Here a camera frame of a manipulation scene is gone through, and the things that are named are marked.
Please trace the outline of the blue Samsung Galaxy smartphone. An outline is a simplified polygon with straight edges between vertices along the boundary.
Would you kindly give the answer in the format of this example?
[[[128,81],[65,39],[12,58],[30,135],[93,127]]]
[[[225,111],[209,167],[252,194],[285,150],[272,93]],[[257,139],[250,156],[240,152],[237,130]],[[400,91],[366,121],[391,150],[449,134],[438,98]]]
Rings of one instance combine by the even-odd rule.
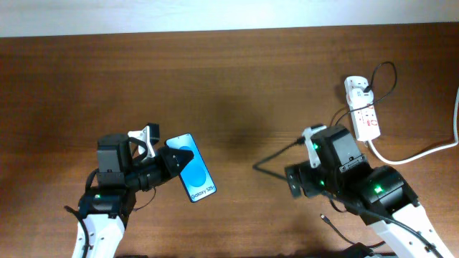
[[[217,187],[191,133],[169,138],[165,144],[174,149],[192,151],[194,154],[193,159],[180,173],[181,182],[190,202],[196,203],[217,191]]]

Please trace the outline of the white power strip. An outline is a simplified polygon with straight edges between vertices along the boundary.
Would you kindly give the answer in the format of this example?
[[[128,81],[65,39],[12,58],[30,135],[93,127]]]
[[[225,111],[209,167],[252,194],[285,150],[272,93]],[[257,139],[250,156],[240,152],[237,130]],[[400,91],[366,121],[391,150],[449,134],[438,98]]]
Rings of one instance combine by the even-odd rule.
[[[369,83],[365,77],[349,76],[344,81],[346,93],[351,88],[361,88],[365,92],[365,89],[368,88],[368,86]],[[381,135],[379,123],[373,105],[370,107],[364,106],[356,109],[352,109],[349,106],[349,109],[351,111],[351,119],[357,140],[366,142],[369,140],[374,140]]]

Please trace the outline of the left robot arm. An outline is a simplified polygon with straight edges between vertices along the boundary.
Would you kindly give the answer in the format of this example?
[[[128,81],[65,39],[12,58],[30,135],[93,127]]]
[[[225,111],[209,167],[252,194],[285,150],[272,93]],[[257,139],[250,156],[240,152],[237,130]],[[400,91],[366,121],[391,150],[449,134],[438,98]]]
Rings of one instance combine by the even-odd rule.
[[[127,134],[98,140],[98,168],[88,176],[78,210],[73,257],[114,257],[129,216],[138,209],[136,193],[155,191],[178,176],[193,160],[190,150],[164,146],[150,157],[147,142]]]

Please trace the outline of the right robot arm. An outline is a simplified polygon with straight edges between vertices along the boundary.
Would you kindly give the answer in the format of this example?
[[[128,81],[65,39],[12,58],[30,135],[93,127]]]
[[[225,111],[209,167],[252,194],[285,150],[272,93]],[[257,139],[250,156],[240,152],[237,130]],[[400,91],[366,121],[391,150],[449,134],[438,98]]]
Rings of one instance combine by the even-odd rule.
[[[308,160],[285,167],[293,197],[325,196],[372,228],[397,257],[452,257],[417,194],[391,166],[371,167],[350,131],[319,124],[298,139]]]

